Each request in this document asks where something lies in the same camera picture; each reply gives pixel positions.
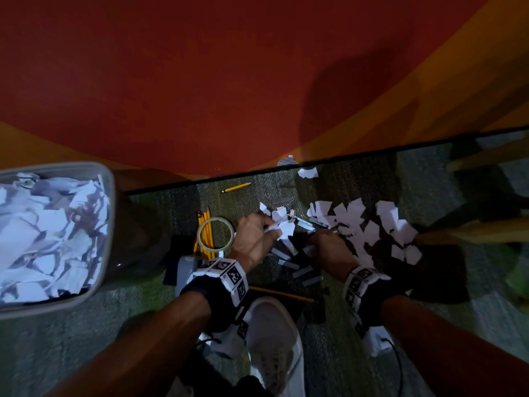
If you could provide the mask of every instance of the gray carpet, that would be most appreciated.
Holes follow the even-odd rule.
[[[335,204],[362,197],[369,216],[376,201],[393,200],[400,216],[418,229],[459,226],[525,215],[529,209],[529,161],[457,173],[446,172],[451,159],[519,139],[523,133],[446,143],[376,157],[318,166],[320,177],[301,179],[297,169],[189,185],[136,195],[131,199],[153,208],[174,233],[193,235],[196,211],[206,207],[234,224],[255,211],[259,202],[294,197],[294,208],[306,212],[314,200]],[[232,193],[220,190],[251,181]],[[215,231],[221,244],[225,233]],[[529,316],[507,284],[513,277],[529,282],[526,245],[422,248],[423,260],[410,267],[389,258],[386,247],[373,251],[375,265],[402,281],[411,281],[412,296],[442,317],[529,361]],[[324,275],[321,285],[304,288],[291,271],[270,258],[250,275],[250,283],[314,296],[319,304],[293,304],[305,350],[307,395],[394,396],[398,366],[393,354],[367,357],[349,327],[340,300],[341,285]],[[101,292],[72,311],[0,322],[1,396],[39,396],[93,357],[115,338],[122,323],[138,313],[159,309],[174,290],[161,278],[143,285]],[[413,364],[400,350],[404,395],[432,395]],[[230,381],[248,373],[248,359],[235,362],[214,355],[208,359]]]

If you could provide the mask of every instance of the wooden leg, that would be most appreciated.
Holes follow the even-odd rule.
[[[440,230],[419,234],[415,237],[424,245],[471,243],[505,243],[529,241],[529,217],[490,223],[468,224],[456,229]]]
[[[506,143],[505,145],[485,149],[462,159],[451,161],[446,165],[450,172],[465,170],[480,166],[503,163],[506,161],[524,159],[529,157],[529,138]]]

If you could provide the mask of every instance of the black cable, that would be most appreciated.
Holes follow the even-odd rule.
[[[222,341],[219,340],[218,338],[207,338],[205,340],[200,340],[198,343],[195,344],[193,348],[198,347],[200,344],[204,344],[207,341],[215,341],[218,344],[222,344]]]
[[[387,341],[388,343],[390,343],[392,345],[392,347],[393,347],[393,351],[395,352],[395,356],[397,357],[398,367],[400,369],[400,384],[399,384],[399,387],[398,387],[397,397],[400,397],[402,395],[402,386],[403,386],[402,362],[400,362],[400,356],[398,355],[397,349],[395,348],[395,344],[393,344],[387,338],[381,338],[380,340],[381,341]]]

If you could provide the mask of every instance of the white sneaker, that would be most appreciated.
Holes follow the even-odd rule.
[[[275,298],[257,298],[244,318],[250,374],[274,396],[305,397],[303,347],[285,307]]]

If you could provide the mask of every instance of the black and white marker band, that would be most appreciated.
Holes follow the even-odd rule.
[[[248,292],[246,273],[234,259],[213,259],[189,276],[180,294],[196,291],[204,295],[211,308],[207,330],[222,332],[232,323],[237,307]]]
[[[374,268],[357,267],[349,273],[342,297],[356,320],[368,328],[382,326],[382,302],[395,295],[406,296],[387,274]]]

